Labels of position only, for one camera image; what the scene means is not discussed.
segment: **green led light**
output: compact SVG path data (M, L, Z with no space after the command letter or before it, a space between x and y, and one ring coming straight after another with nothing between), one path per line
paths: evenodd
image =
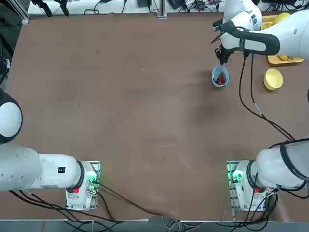
M236 171L233 172L233 179L234 180L239 180L240 181L242 176L243 176L243 171L236 170Z

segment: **metal bracket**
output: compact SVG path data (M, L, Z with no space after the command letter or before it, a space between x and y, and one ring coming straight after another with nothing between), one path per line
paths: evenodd
M27 24L29 22L29 16L26 9L19 3L18 0L7 0L12 8L16 11L19 17L22 19L22 24Z
M159 11L157 13L158 18L167 18L168 15L165 12L165 0L160 0Z
M236 219L236 212L237 211L242 211L239 206L239 201L237 198L237 192L235 189L234 184L232 183L232 175L235 169L237 168L237 165L239 164L241 160L228 160L227 161L227 175L228 175L228 185L229 185L229 194L230 194L230 199L231 199L231 206L232 206L232 216L233 220L237 221ZM262 208L258 209L257 211L263 212L265 210L265 206L263 205Z

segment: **black sticker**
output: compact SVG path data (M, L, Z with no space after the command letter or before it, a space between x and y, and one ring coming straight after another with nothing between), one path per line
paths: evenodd
M59 167L58 168L58 173L65 173L66 172L66 168L65 167Z

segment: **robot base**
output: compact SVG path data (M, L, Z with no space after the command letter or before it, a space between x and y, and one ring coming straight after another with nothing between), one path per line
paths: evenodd
M250 207L253 188L248 181L248 165L249 160L229 160L227 162L228 181L230 185L232 214L234 220L236 220L236 210L248 211ZM266 197L267 191L259 188L255 188L254 191L255 193L250 211L264 211L264 204L258 209L257 206Z
M98 184L100 161L81 161L84 167L84 181L80 188L66 189L66 207L74 210L95 210L98 207Z

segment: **yellow plate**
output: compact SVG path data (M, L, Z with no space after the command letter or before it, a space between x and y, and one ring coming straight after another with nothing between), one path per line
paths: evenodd
M263 21L261 25L261 30L265 30L273 25L274 19L277 17L277 15L269 15L269 16L263 16ZM274 65L283 65L283 64L290 64L293 65L303 62L304 59L300 57L288 57L288 60L282 60L279 58L279 56L267 56L267 59L270 64Z
M283 84L283 77L281 72L277 69L268 69L263 79L264 85L270 90L280 88Z

